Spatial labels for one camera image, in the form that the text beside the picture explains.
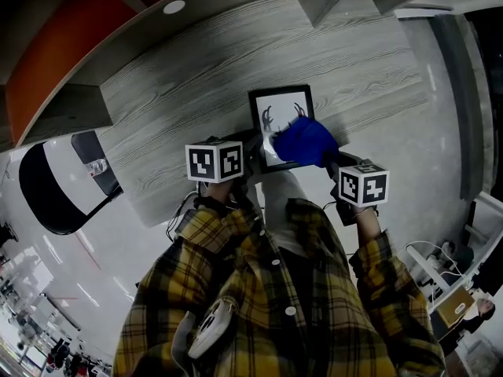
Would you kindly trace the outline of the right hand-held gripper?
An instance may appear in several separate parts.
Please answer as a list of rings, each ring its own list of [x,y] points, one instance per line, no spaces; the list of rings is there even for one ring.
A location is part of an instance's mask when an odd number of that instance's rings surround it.
[[[335,183],[330,194],[344,226],[355,223],[355,209],[375,210],[388,201],[390,171],[370,159],[341,152],[325,169]]]

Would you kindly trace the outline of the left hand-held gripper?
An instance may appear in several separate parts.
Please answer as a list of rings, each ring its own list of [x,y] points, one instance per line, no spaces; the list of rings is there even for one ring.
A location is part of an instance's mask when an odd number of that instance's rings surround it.
[[[244,175],[244,161],[256,147],[262,159],[276,159],[276,134],[261,134],[245,130],[227,137],[209,137],[207,140],[185,146],[187,178],[190,181],[222,183]]]

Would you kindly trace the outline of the blue cloth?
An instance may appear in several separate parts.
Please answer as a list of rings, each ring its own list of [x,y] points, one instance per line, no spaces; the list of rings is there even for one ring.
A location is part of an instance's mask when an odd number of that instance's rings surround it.
[[[297,118],[286,129],[272,137],[278,157],[300,166],[326,167],[339,157],[339,145],[330,132],[317,120]]]

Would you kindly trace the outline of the black framed deer picture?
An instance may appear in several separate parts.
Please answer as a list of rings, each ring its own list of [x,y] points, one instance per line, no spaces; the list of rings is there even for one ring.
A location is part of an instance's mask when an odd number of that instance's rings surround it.
[[[294,85],[248,92],[254,128],[261,134],[276,134],[286,129],[301,116],[314,119],[314,106],[310,86]],[[301,167],[295,162],[262,159],[259,147],[259,163],[264,174]]]

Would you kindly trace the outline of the person's left forearm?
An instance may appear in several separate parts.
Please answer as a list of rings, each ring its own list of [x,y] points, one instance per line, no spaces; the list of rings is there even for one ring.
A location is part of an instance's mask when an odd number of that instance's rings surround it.
[[[263,214],[248,197],[230,207],[233,183],[211,184],[195,199],[194,208],[186,211],[176,228],[175,243],[187,243],[211,253],[220,252],[231,240],[241,242],[263,221]]]

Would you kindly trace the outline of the person's right forearm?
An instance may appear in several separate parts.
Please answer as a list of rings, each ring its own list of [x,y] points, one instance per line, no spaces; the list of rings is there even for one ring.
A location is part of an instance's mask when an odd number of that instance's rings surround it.
[[[355,276],[371,291],[401,289],[407,280],[405,265],[398,259],[395,246],[386,229],[380,227],[376,212],[371,207],[360,210],[354,220],[358,232],[358,249],[350,257]]]

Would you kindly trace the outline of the grey inner top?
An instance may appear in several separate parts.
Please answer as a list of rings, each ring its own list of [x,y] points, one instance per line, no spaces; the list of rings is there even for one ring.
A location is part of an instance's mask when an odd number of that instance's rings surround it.
[[[300,257],[307,254],[288,223],[286,207],[289,199],[306,199],[296,176],[289,170],[265,174],[262,178],[265,198],[265,223],[279,248]]]

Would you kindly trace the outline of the grey stone ledge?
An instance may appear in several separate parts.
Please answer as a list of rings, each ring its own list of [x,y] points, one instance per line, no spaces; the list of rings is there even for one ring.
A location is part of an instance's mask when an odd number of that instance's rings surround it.
[[[463,15],[429,20],[450,78],[461,142],[461,192],[472,201],[494,186],[496,152],[489,83],[475,29]]]

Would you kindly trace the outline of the yellow plaid shirt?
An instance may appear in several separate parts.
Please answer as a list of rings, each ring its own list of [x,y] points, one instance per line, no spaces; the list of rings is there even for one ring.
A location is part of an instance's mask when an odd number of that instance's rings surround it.
[[[407,271],[399,290],[358,280],[325,212],[288,201],[303,258],[280,249],[263,222],[218,253],[175,243],[139,284],[112,377],[394,377],[443,372],[425,298]],[[224,335],[189,357],[219,299],[233,304]]]

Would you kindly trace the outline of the cardboard box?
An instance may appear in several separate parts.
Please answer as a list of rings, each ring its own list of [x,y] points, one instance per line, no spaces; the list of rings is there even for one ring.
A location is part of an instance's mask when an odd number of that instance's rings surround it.
[[[470,293],[464,287],[459,287],[436,307],[436,312],[443,323],[451,328],[464,317],[474,303]]]

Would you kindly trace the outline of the clear plastic water bottle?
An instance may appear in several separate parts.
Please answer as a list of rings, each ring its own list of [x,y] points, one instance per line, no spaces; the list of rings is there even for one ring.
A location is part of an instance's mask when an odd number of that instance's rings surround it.
[[[85,164],[85,168],[92,178],[103,174],[108,170],[108,162],[104,158],[95,159]]]

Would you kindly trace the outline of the white round device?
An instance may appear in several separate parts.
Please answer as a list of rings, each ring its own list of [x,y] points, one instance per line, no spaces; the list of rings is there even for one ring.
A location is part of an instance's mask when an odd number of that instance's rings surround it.
[[[223,299],[215,302],[197,329],[189,357],[197,360],[204,355],[224,335],[232,319],[233,304]]]

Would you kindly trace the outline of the black folding chair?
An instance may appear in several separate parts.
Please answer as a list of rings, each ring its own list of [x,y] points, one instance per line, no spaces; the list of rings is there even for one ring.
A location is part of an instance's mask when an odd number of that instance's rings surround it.
[[[72,135],[71,144],[84,167],[95,159],[106,159],[94,131]],[[71,201],[57,182],[42,142],[31,146],[20,161],[20,189],[28,206],[43,227],[59,236],[77,232],[105,205],[123,194],[109,164],[106,172],[93,179],[105,198],[86,214]]]

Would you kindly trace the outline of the group of office desks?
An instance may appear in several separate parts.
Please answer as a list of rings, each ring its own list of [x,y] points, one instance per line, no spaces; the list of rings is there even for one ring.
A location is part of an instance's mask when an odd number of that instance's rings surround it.
[[[96,346],[70,310],[75,294],[49,292],[53,274],[34,251],[0,251],[0,329],[29,377],[111,377],[111,356]]]

